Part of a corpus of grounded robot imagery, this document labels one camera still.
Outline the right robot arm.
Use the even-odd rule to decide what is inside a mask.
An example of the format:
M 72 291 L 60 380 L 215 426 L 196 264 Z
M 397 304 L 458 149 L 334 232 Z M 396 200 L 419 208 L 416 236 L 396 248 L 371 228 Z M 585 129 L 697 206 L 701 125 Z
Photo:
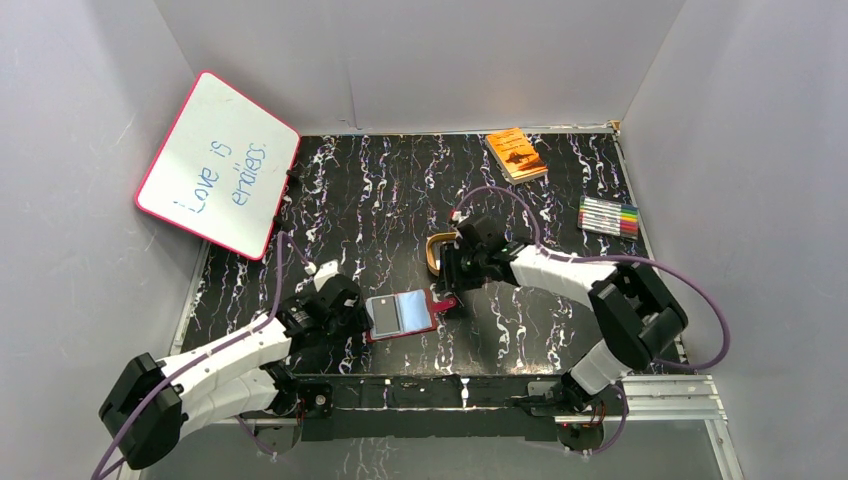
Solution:
M 647 368 L 687 327 L 688 317 L 654 268 L 642 260 L 590 261 L 507 239 L 488 215 L 460 222 L 438 253 L 437 287 L 458 294 L 488 282 L 535 288 L 589 309 L 601 339 L 561 377 L 551 397 L 590 413 L 603 390 Z

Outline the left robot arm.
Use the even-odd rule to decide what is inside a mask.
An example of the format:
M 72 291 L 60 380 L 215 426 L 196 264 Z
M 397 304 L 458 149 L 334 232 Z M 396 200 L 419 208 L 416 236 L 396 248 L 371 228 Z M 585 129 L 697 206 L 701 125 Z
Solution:
M 188 435 L 243 413 L 318 416 L 332 390 L 301 382 L 286 359 L 359 336 L 372 323 L 359 285 L 335 261 L 321 265 L 311 288 L 269 313 L 186 353 L 128 362 L 99 409 L 126 466 L 148 468 Z

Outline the red card holder wallet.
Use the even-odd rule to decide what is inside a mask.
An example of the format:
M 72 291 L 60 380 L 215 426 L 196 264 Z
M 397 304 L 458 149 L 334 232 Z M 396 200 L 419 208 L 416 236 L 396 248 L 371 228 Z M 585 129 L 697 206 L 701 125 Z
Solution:
M 439 299 L 435 297 L 430 290 L 424 289 L 390 295 L 396 297 L 401 320 L 401 332 L 399 334 L 377 340 L 371 338 L 373 321 L 369 313 L 369 308 L 367 307 L 367 302 L 373 297 L 368 298 L 365 301 L 365 308 L 372 323 L 371 329 L 367 332 L 367 341 L 369 343 L 436 330 L 438 326 L 438 315 L 445 313 L 458 305 L 458 301 L 453 297 Z

